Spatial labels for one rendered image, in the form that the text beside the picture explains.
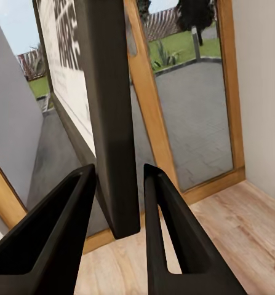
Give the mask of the poster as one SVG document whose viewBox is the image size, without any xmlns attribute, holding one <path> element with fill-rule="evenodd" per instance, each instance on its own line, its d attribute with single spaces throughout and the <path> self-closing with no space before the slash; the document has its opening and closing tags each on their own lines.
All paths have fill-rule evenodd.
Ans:
<svg viewBox="0 0 275 295">
<path fill-rule="evenodd" d="M 115 239 L 139 233 L 124 0 L 32 0 L 50 95 Z"/>
</svg>

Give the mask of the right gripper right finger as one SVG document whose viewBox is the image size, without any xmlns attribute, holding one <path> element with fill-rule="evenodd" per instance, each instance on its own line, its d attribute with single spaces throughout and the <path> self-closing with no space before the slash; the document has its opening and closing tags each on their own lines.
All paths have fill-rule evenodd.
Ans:
<svg viewBox="0 0 275 295">
<path fill-rule="evenodd" d="M 148 295 L 248 295 L 167 174 L 144 164 Z M 182 274 L 167 268 L 161 207 Z"/>
</svg>

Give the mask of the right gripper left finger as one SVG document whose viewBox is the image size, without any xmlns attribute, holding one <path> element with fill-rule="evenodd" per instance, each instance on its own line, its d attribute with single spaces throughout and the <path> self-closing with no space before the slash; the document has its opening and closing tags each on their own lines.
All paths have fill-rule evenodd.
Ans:
<svg viewBox="0 0 275 295">
<path fill-rule="evenodd" d="M 95 195 L 77 168 L 0 241 L 0 295 L 73 295 Z"/>
</svg>

